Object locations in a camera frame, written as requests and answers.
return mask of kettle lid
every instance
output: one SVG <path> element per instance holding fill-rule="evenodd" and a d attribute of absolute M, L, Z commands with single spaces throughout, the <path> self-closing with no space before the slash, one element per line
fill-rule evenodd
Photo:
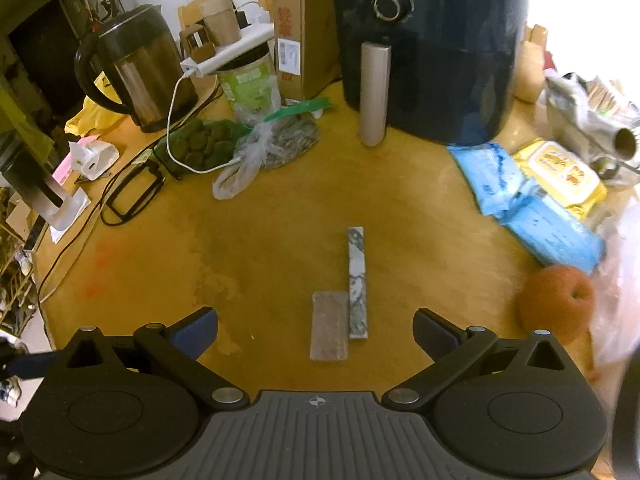
<path fill-rule="evenodd" d="M 165 32 L 171 34 L 159 6 L 145 4 L 107 20 L 95 34 L 100 38 L 100 56 L 105 61 L 115 62 Z"/>

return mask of table stain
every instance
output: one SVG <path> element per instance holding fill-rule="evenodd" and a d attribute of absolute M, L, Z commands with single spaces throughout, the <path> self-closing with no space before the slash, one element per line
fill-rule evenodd
<path fill-rule="evenodd" d="M 84 288 L 84 298 L 86 300 L 93 300 L 97 296 L 100 296 L 104 292 L 104 287 L 98 283 L 92 283 Z"/>
<path fill-rule="evenodd" d="M 113 241 L 100 241 L 95 247 L 94 265 L 97 270 L 104 270 L 120 256 L 118 246 Z"/>
<path fill-rule="evenodd" d="M 221 297 L 227 301 L 238 300 L 242 297 L 238 281 L 231 276 L 215 272 L 201 266 L 202 273 L 198 277 L 196 286 L 196 300 L 203 304 L 218 304 Z"/>
<path fill-rule="evenodd" d="M 218 337 L 216 338 L 215 348 L 222 355 L 231 355 L 240 352 L 240 347 L 233 342 L 229 332 L 226 331 L 224 324 L 218 320 Z"/>

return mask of doorway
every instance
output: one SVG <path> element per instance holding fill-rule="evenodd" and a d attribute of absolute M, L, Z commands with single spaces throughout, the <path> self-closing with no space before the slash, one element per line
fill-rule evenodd
<path fill-rule="evenodd" d="M 54 113 L 67 120 L 80 111 L 84 92 L 76 81 L 78 39 L 58 0 L 51 0 L 11 33 L 9 41 L 29 78 Z"/>

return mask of air fryer knob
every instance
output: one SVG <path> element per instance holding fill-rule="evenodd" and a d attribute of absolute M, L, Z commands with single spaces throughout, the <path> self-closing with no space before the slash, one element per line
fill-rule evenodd
<path fill-rule="evenodd" d="M 374 0 L 376 16 L 387 23 L 399 22 L 411 9 L 410 0 Z"/>

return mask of kettle handle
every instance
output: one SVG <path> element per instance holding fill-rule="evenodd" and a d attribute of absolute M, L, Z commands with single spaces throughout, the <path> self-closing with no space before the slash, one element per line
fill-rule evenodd
<path fill-rule="evenodd" d="M 78 47 L 78 51 L 76 52 L 76 60 L 74 63 L 74 72 L 76 73 L 76 79 L 80 84 L 80 88 L 84 91 L 85 94 L 97 105 L 102 108 L 106 108 L 112 112 L 116 112 L 118 114 L 131 114 L 131 110 L 124 105 L 117 103 L 116 101 L 112 101 L 105 94 L 103 94 L 100 89 L 95 85 L 94 81 L 89 76 L 89 63 L 91 63 L 91 59 L 95 54 L 95 49 L 97 46 L 98 38 L 100 36 L 96 32 L 92 32 L 89 34 L 84 41 Z"/>

